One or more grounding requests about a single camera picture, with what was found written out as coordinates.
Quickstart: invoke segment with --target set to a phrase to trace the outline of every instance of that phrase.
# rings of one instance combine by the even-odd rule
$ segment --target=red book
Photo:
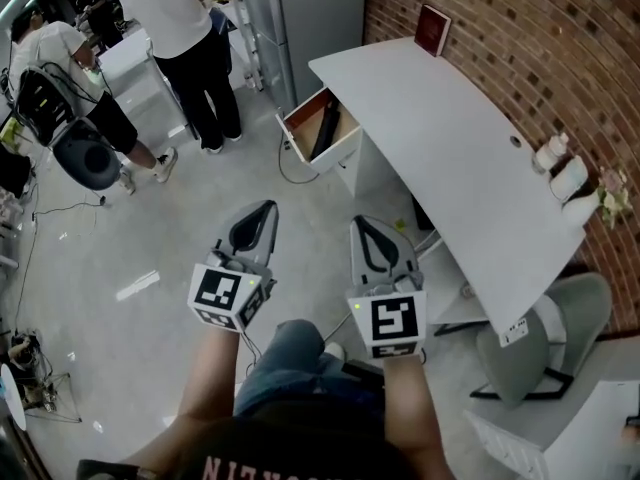
[[[442,53],[450,26],[451,18],[425,4],[422,6],[422,12],[420,12],[420,19],[418,20],[416,43],[431,55],[437,57]]]

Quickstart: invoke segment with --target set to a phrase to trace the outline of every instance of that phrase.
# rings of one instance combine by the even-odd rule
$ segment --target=gray floor
[[[353,216],[365,213],[391,223],[402,218],[409,238],[423,236],[414,227],[411,200],[399,181],[357,201],[334,173],[308,185],[284,181],[277,164],[280,132],[269,99],[248,89],[236,94],[245,137],[228,144],[224,154],[203,156],[182,132],[171,139],[180,160],[165,186],[136,171],[138,191],[132,197],[113,188],[107,192],[107,208],[81,207],[38,219],[18,327],[39,329],[55,370],[71,373],[84,420],[28,420],[31,438],[55,479],[73,478],[81,458],[124,458],[162,431],[163,419],[175,414],[190,359],[205,331],[186,306],[192,268],[234,209],[267,198],[280,208],[271,264],[279,284],[249,328],[261,349],[283,320],[307,318],[327,334],[347,313],[348,224]],[[162,103],[151,104],[135,118],[143,140],[157,150],[167,145],[166,129],[159,124],[165,112]],[[298,180],[312,174],[293,151],[284,152],[283,168]],[[94,202],[47,155],[38,170],[38,211],[85,198]],[[33,238],[33,203],[17,242],[21,265],[26,265]],[[122,290],[152,273],[158,282],[118,301]],[[11,327],[23,274],[21,267],[3,296]],[[465,332],[430,339],[426,346],[445,449],[459,479],[513,478],[484,454],[462,415],[468,393],[483,381],[473,338]],[[351,321],[336,341],[352,357],[362,356]],[[244,379],[249,360],[242,349],[238,381]],[[69,402],[64,391],[63,400]]]

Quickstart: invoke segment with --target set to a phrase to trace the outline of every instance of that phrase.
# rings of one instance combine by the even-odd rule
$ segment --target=open drawer
[[[346,156],[353,153],[362,137],[362,128],[351,113],[340,104],[340,120],[329,148],[311,160],[311,153],[318,139],[324,109],[331,91],[324,88],[311,96],[307,101],[285,116],[284,120],[276,115],[282,130],[295,149],[300,161],[309,165],[314,171],[322,174],[337,165]]]

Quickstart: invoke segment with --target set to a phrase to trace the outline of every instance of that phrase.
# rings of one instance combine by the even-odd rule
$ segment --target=brick wall
[[[609,335],[640,331],[640,0],[367,0],[366,42],[414,34],[428,3],[443,52],[534,146],[565,130],[589,170],[623,167],[635,214],[588,224],[579,259],[613,286]]]

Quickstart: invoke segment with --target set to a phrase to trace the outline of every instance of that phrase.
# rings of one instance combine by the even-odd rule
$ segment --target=sneaker
[[[178,152],[176,148],[169,148],[164,152],[164,155],[158,157],[158,164],[154,167],[156,180],[158,183],[166,183],[171,176],[173,166],[178,161]]]
[[[206,153],[207,155],[217,155],[218,153],[220,153],[220,151],[222,151],[224,149],[224,144],[222,144],[222,146],[220,146],[218,149],[213,149],[213,148],[202,148],[202,152]]]
[[[324,353],[329,354],[336,359],[340,359],[340,361],[344,361],[347,358],[347,353],[344,350],[344,347],[342,345],[338,345],[335,341],[332,341],[325,347]]]
[[[120,169],[120,177],[118,178],[118,184],[125,190],[125,192],[129,195],[133,195],[136,191],[136,186],[131,179],[131,173],[126,169]]]

